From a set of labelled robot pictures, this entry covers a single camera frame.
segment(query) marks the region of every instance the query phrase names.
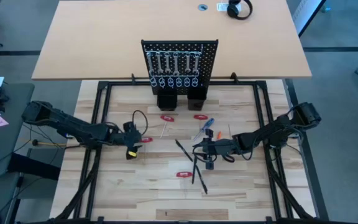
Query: black bin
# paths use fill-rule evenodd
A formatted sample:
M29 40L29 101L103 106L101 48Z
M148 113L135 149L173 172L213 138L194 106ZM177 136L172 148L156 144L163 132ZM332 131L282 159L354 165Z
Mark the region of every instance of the black bin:
M174 111L178 103L178 94L176 89L160 89L157 93L157 106L162 111Z
M205 87L192 87L187 89L188 109L200 111L203 109L206 100Z

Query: light wood work surface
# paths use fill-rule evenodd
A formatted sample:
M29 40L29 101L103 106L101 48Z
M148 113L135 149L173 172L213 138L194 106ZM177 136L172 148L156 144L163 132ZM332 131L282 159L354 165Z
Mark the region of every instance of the light wood work surface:
M220 2L60 1L32 78L148 77L142 39L218 39L213 77L232 72L256 78L311 76L285 0L252 1L254 12L245 21L218 12ZM208 10L199 11L199 4Z
M75 116L91 121L98 81L83 81L75 110ZM274 117L288 111L287 99L281 80L268 80L269 96ZM138 158L127 161L125 147L104 146L99 167L92 219L104 216L105 220L264 220L272 216L273 205L269 180L261 145L255 148L250 161L236 157L231 164L221 157L215 162L215 170L205 170L199 163L208 187L206 195L196 176L191 179L176 177L177 172L192 171L190 162L175 144L178 139L188 152L191 140L202 126L193 119L200 112L188 111L187 100L180 96L178 108L170 114L174 123L168 123L163 138L159 139L164 121L156 98L149 86L117 86L112 88L108 121L120 127L130 121L134 110L142 110L149 120L145 136L154 141L139 149ZM251 86L210 86L208 99L201 112L215 118L211 129L223 138L231 134L252 132L259 128ZM135 116L139 131L144 130L144 119ZM289 144L298 148L295 140ZM59 176L51 217L58 215L71 200L78 188L85 149L67 149ZM301 156L294 149L282 150L283 165L288 186L300 204L314 215L305 170ZM283 214L283 200L280 202ZM85 215L86 203L82 206Z

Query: red tag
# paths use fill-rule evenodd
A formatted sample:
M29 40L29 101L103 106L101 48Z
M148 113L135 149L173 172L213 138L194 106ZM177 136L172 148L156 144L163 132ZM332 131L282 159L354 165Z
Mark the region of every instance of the red tag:
M147 142L153 141L153 138L142 138L142 140L140 140L140 141L143 143L147 143Z
M198 119L198 120L208 119L208 116L202 114L196 114L194 115L194 119Z
M177 177L186 178L191 177L193 174L191 172L179 172L177 173Z
M167 115L161 115L160 118L163 119L164 121L168 121L168 122L174 121L173 118L171 118L170 116L167 116Z

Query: headphones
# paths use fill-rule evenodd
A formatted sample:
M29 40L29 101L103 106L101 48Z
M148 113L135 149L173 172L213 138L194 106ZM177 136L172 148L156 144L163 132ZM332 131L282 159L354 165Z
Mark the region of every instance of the headphones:
M247 16L244 16L244 17L239 16L239 10L236 7L236 5L239 4L241 2L241 0L229 0L229 6L227 7L227 14L231 18L235 18L235 19L239 19L239 20L247 19L252 14L252 3L249 0L244 0L244 1L247 3L247 5L249 7L249 13Z

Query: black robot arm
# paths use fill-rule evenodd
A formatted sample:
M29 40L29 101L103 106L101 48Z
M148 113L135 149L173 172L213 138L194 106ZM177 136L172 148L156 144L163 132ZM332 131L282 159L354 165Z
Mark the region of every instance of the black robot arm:
M293 111L293 118L288 115ZM289 135L300 133L317 126L321 121L320 115L311 103L301 103L294 106L288 113L280 115L272 123L254 131L253 133L241 133L233 135L235 145L239 146L236 154L248 153L259 142L267 139L271 147L283 147Z
M127 159L136 158L140 146L134 146L134 144L142 139L142 135L136 130L132 121L123 124L124 131L121 131L115 124L110 125L112 123L89 124L43 101L30 102L22 114L22 119L27 124L55 128L63 137L67 134L74 136L81 145L90 149L103 144L127 146Z
M288 115L293 111L293 118ZM207 162L207 169L213 169L211 164L212 156L223 156L228 162L234 162L231 154L243 155L252 152L259 142L267 140L272 148L283 147L289 135L301 133L307 129L313 128L321 121L320 115L311 103L302 103L293 107L288 113L279 116L272 123L269 123L253 133L235 134L231 139L221 139L212 141L213 132L207 130L207 138L204 138L199 144L194 145L203 148L204 160Z

